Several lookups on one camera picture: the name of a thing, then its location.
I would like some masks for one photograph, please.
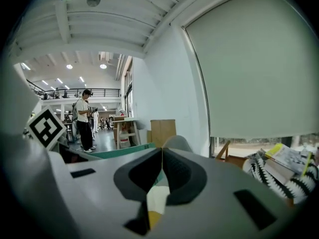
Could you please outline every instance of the magazine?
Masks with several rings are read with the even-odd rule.
[[[274,148],[266,152],[268,158],[301,175],[307,170],[311,154],[306,149],[296,151],[282,143],[277,143]]]
[[[264,169],[283,185],[285,185],[295,175],[294,171],[271,160],[270,158],[266,160]]]

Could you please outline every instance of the backpack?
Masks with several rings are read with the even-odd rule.
[[[76,103],[72,105],[72,122],[78,120],[78,112],[76,110]]]

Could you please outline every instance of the yellow tag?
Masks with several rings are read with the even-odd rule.
[[[283,147],[282,143],[277,143],[275,145],[275,147],[273,147],[271,150],[267,151],[266,154],[272,156],[272,155],[276,154],[282,147]]]

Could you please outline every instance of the railing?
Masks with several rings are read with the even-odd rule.
[[[44,93],[45,90],[43,90],[42,88],[38,87],[37,85],[33,84],[32,82],[26,80],[31,88],[31,90],[41,99],[44,98]]]
[[[79,98],[85,89],[58,89],[44,92],[43,100],[59,99],[59,98]],[[119,89],[88,89],[92,93],[92,97],[120,97]]]

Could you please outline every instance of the balcony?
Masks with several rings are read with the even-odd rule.
[[[44,91],[43,100],[60,99],[60,98],[79,98],[85,89],[58,89]],[[95,98],[118,98],[120,97],[119,89],[88,89],[91,91],[91,97]]]
[[[58,89],[45,91],[30,81],[31,90],[42,100],[43,105],[72,104],[76,102],[85,89]],[[91,103],[119,103],[120,89],[89,89],[92,93]]]

